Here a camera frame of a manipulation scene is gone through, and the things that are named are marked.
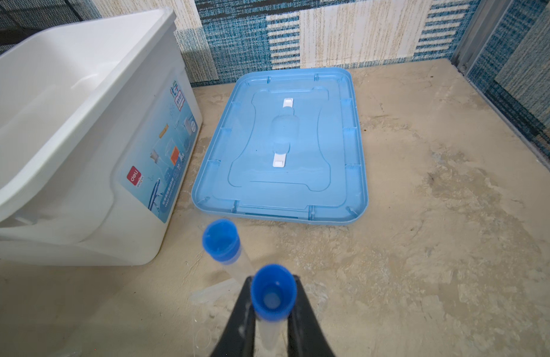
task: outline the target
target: blue plastic lid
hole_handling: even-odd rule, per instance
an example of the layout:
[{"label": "blue plastic lid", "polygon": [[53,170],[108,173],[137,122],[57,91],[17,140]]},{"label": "blue plastic lid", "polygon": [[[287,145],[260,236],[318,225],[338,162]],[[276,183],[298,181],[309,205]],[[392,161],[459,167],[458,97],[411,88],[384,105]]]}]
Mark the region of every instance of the blue plastic lid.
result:
[{"label": "blue plastic lid", "polygon": [[234,258],[241,245],[237,227],[229,219],[212,222],[204,231],[202,244],[206,252],[220,263]]},{"label": "blue plastic lid", "polygon": [[236,83],[192,189],[199,209],[345,225],[366,210],[354,87],[342,68],[255,72]]},{"label": "blue plastic lid", "polygon": [[251,303],[255,313],[267,321],[286,319],[297,300],[297,283],[285,267],[266,265],[251,281]]}]

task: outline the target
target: blue cap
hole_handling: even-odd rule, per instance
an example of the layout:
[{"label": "blue cap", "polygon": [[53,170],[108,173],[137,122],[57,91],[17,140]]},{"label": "blue cap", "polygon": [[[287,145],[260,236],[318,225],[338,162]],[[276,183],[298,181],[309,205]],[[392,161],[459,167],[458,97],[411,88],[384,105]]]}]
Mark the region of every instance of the blue cap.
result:
[{"label": "blue cap", "polygon": [[278,264],[259,269],[251,282],[251,302],[257,316],[267,321],[286,319],[297,300],[297,283],[285,267]]},{"label": "blue cap", "polygon": [[206,252],[220,263],[234,258],[241,245],[237,227],[228,219],[212,222],[204,231],[202,244]]}]

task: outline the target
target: wall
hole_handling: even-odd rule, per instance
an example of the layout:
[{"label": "wall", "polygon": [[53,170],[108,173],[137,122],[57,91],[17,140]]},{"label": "wall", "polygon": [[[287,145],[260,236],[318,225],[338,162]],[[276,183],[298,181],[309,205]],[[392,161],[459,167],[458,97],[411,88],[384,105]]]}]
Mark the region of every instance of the wall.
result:
[{"label": "wall", "polygon": [[[62,0],[1,0],[38,8]],[[176,38],[194,85],[252,71],[450,58],[479,0],[71,0],[94,18],[176,11]],[[60,21],[71,22],[70,16]],[[42,28],[51,22],[40,18]]]},{"label": "wall", "polygon": [[550,1],[514,0],[468,77],[550,164]]},{"label": "wall", "polygon": [[[90,0],[69,1],[84,20],[100,17],[99,11]],[[4,14],[0,10],[0,29],[15,27],[15,22],[28,29],[44,30],[79,21],[64,0],[0,0],[0,6],[6,12]],[[13,46],[0,46],[0,54]]]}]

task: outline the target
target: deli logo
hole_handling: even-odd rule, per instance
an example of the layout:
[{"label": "deli logo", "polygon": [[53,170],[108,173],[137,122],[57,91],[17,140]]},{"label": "deli logo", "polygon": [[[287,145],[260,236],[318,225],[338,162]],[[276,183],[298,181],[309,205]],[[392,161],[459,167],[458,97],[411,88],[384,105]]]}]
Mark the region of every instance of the deli logo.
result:
[{"label": "deli logo", "polygon": [[178,110],[181,111],[186,99],[184,99],[184,94],[182,94],[182,91],[178,87],[178,82],[176,81],[172,82],[172,86],[170,87],[170,93],[174,97],[174,103],[178,107]]},{"label": "deli logo", "polygon": [[131,170],[128,172],[127,179],[136,187],[139,187],[142,183],[143,176],[140,174],[140,171],[138,171],[137,168],[134,166],[131,168]]}]

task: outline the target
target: black clamp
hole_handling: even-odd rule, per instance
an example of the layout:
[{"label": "black clamp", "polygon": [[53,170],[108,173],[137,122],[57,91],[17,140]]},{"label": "black clamp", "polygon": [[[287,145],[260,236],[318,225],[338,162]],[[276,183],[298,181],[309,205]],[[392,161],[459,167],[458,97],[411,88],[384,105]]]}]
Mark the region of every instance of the black clamp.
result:
[{"label": "black clamp", "polygon": [[[297,300],[287,318],[287,355],[289,357],[335,357],[322,334],[309,304],[301,280],[297,283]],[[255,310],[251,304],[249,276],[241,288],[228,324],[210,357],[253,357],[255,349]]]}]

